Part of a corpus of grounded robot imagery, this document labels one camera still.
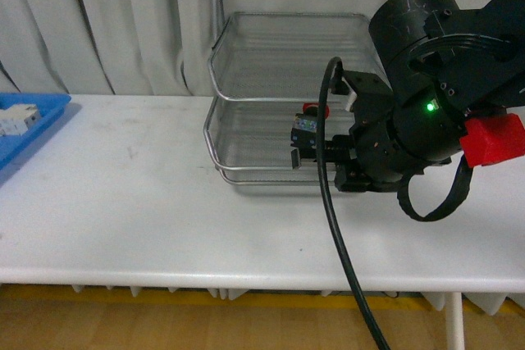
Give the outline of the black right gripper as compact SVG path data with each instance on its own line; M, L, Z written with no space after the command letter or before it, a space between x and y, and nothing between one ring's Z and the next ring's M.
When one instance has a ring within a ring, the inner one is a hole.
M341 192L394 192L404 175L450 160L451 117L441 107L355 103L352 112L355 158L346 150L324 151L326 163L349 161L337 166L335 186ZM293 169L317 165L315 149L294 148L290 156Z

